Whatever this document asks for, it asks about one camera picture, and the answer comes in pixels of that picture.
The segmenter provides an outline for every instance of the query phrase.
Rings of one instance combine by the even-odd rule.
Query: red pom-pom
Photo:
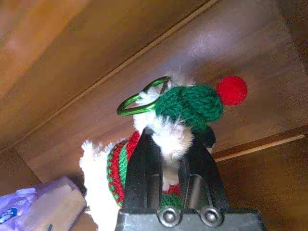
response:
[[[227,76],[217,84],[216,92],[224,105],[238,105],[247,97],[247,85],[240,77]]]

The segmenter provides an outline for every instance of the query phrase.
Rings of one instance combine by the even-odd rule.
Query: stuffed animal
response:
[[[98,230],[115,229],[117,213],[125,197],[127,164],[145,127],[153,130],[152,139],[160,147],[163,157],[161,207],[181,208],[179,159],[188,151],[194,137],[202,139],[211,153],[216,139],[207,123],[220,118],[223,105],[238,105],[246,96],[246,82],[236,76],[223,78],[215,91],[208,85],[196,85],[191,78],[173,72],[153,81],[141,93],[123,102],[118,114],[136,113],[133,116],[136,130],[131,137],[104,148],[90,141],[82,144],[84,155],[79,165],[87,188],[87,213],[98,225]],[[133,101],[137,108],[125,109]]]

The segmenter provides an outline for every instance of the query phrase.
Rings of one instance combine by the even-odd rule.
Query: wooden board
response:
[[[216,152],[308,123],[308,76],[277,1],[221,0],[16,149],[43,182],[78,176],[82,142],[90,138],[108,144],[127,137],[133,131],[132,118],[117,116],[118,105],[151,80],[179,68],[199,83],[215,85],[233,74],[247,81],[245,103],[226,107],[213,125]]]
[[[90,215],[82,213],[76,220],[71,231],[95,231],[96,229],[97,225],[94,223]]]
[[[0,51],[0,149],[205,2],[33,1]]]
[[[0,196],[41,183],[14,149],[0,154],[0,176]]]
[[[231,207],[259,209],[269,231],[308,229],[308,139],[217,163]]]

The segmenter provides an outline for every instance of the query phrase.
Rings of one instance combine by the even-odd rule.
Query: knitted scarf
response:
[[[133,154],[140,134],[135,131],[128,140],[124,140],[110,151],[107,157],[107,179],[109,190],[116,203],[122,207],[128,161]],[[163,191],[161,207],[174,206],[181,209],[180,186],[171,185],[168,191]]]

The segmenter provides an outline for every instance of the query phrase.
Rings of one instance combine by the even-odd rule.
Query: metal screw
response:
[[[204,224],[211,228],[217,227],[223,222],[223,217],[218,209],[209,206],[205,206],[201,209],[200,218]]]
[[[158,213],[160,223],[168,228],[175,227],[180,222],[181,212],[173,207],[165,207]]]

